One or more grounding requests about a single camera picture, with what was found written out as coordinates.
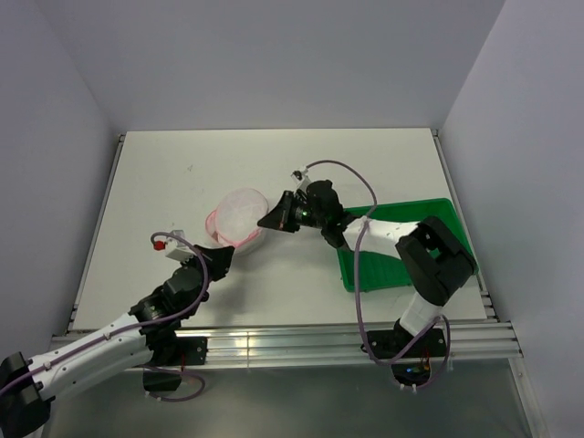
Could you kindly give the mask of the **mesh laundry bag pink trim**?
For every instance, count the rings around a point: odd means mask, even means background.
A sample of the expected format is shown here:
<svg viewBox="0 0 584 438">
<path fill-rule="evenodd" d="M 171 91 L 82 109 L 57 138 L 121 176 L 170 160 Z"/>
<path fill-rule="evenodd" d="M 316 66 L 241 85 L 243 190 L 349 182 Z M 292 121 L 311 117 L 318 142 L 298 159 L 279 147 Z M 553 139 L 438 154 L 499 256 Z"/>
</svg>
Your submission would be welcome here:
<svg viewBox="0 0 584 438">
<path fill-rule="evenodd" d="M 258 190 L 241 188 L 228 193 L 205 219 L 208 242 L 215 247 L 232 246 L 236 256 L 254 251 L 265 239 L 257 222 L 268 208 L 267 199 Z"/>
</svg>

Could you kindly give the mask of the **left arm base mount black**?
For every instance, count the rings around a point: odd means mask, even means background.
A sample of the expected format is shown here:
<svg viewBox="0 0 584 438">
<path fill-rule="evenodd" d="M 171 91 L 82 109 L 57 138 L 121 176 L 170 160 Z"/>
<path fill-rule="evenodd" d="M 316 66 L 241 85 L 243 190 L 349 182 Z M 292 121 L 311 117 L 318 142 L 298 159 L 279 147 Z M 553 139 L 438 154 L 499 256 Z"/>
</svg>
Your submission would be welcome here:
<svg viewBox="0 0 584 438">
<path fill-rule="evenodd" d="M 171 398 L 182 383 L 187 379 L 198 381 L 200 388 L 193 395 L 199 395 L 206 385 L 204 379 L 188 366 L 202 366 L 205 364 L 208 347 L 207 337 L 177 338 L 170 346 L 169 353 L 154 356 L 144 368 L 142 374 L 143 389 L 152 397 L 167 402 L 179 402 L 188 397 Z"/>
</svg>

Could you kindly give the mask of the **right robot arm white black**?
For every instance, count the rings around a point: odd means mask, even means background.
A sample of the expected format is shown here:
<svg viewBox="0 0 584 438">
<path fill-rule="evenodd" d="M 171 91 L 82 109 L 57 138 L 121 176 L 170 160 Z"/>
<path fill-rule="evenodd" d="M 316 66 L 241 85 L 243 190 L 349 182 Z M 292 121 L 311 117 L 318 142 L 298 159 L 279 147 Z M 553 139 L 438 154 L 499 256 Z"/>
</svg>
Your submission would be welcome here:
<svg viewBox="0 0 584 438">
<path fill-rule="evenodd" d="M 397 350 L 407 356 L 425 346 L 423 330 L 478 270 L 474 256 L 442 219 L 431 215 L 418 222 L 390 222 L 355 215 L 341 204 L 329 180 L 283 192 L 257 225 L 287 233 L 316 228 L 329 245 L 352 252 L 356 261 L 363 252 L 401 260 L 414 294 L 394 338 Z"/>
</svg>

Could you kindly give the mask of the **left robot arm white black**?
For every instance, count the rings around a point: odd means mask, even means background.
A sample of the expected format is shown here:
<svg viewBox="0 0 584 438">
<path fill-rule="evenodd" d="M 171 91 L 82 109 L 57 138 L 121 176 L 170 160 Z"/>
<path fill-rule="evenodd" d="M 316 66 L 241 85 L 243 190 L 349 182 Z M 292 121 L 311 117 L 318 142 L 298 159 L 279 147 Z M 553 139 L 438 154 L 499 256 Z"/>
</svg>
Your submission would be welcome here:
<svg viewBox="0 0 584 438">
<path fill-rule="evenodd" d="M 1 433 L 26 437 L 50 418 L 51 405 L 124 370 L 165 366 L 176 357 L 176 330 L 223 279 L 234 248 L 193 246 L 172 275 L 130 310 L 60 349 L 30 358 L 15 352 L 1 362 Z"/>
</svg>

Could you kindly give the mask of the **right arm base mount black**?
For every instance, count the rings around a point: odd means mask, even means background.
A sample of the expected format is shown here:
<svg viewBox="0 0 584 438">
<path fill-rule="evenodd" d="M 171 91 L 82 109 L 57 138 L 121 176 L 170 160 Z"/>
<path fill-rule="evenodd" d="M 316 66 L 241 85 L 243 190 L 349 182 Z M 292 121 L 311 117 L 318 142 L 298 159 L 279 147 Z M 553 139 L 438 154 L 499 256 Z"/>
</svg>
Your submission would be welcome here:
<svg viewBox="0 0 584 438">
<path fill-rule="evenodd" d="M 399 324 L 393 329 L 368 330 L 366 335 L 371 352 L 377 360 L 391 360 L 413 339 Z M 393 378 L 403 388 L 418 389 L 432 376 L 431 360 L 444 358 L 448 352 L 443 331 L 440 328 L 430 328 L 402 356 L 412 362 L 391 365 Z"/>
</svg>

